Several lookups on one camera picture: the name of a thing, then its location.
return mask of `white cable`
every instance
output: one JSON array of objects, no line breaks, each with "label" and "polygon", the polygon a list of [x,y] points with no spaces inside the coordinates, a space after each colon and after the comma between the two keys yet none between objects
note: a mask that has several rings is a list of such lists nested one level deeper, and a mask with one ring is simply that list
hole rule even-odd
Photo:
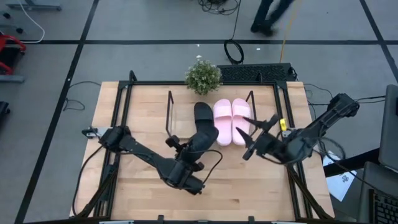
[{"label": "white cable", "polygon": [[25,15],[26,15],[34,24],[36,24],[38,28],[40,28],[40,29],[43,31],[43,35],[42,35],[42,38],[40,38],[40,40],[38,40],[38,41],[21,41],[21,42],[24,43],[24,44],[37,44],[37,43],[40,43],[40,42],[44,39],[44,35],[45,35],[45,31],[44,31],[43,27],[40,26],[36,21],[34,21],[34,20],[28,15],[28,13],[26,13],[26,11],[25,11],[25,9],[24,9],[24,6],[22,5],[21,1],[20,1],[20,0],[17,0],[17,1],[19,2],[19,5],[21,5],[21,8],[22,8],[22,10],[24,11]]}]

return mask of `wooden table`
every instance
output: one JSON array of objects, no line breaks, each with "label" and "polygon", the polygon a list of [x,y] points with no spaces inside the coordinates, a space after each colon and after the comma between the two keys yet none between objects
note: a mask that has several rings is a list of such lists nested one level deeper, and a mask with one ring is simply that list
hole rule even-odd
[{"label": "wooden table", "polygon": [[[117,92],[117,82],[104,82],[101,86],[93,118],[94,127],[109,126]],[[175,121],[177,127],[183,123],[192,123],[193,105],[197,101],[213,105],[221,98],[233,101],[245,99],[253,90],[256,101],[257,119],[269,119],[276,113],[274,92],[271,86],[221,86],[218,91],[208,96],[195,95],[183,85],[138,85],[133,86],[127,125],[132,135],[141,144],[164,157],[173,157],[174,149],[165,144],[165,117],[167,96],[171,90],[174,98]],[[303,83],[288,83],[290,104],[296,128],[306,127],[311,122]],[[286,118],[283,93],[280,100]],[[183,113],[176,108],[192,108]],[[119,112],[120,122],[123,103]],[[276,134],[279,127],[274,126],[271,133]],[[85,161],[99,147],[98,140],[88,140]],[[288,177],[284,166],[275,165],[257,156],[244,161],[246,151],[234,144],[212,149],[223,153],[224,159],[216,167],[203,194],[193,196],[184,190],[175,190],[166,186],[157,171],[133,155],[123,155],[119,168],[114,204],[111,218],[113,220],[156,220],[164,215],[165,220],[294,220],[292,200]],[[101,150],[86,166],[80,180],[80,189],[76,198],[76,210],[81,211],[96,192],[103,166],[105,150]],[[209,169],[218,160],[218,155],[205,153],[200,161],[205,169],[195,174],[204,179]],[[322,162],[317,154],[303,161],[308,189],[325,211],[334,216],[330,195],[326,185]],[[301,216],[305,216],[302,196],[298,190]]]}]

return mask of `green plant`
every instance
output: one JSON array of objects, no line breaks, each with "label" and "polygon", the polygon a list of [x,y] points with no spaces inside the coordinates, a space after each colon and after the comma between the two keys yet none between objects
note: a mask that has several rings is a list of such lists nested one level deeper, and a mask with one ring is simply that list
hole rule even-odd
[{"label": "green plant", "polygon": [[196,94],[206,95],[209,91],[216,90],[221,84],[221,70],[209,61],[198,60],[185,73],[185,83],[188,89]]}]

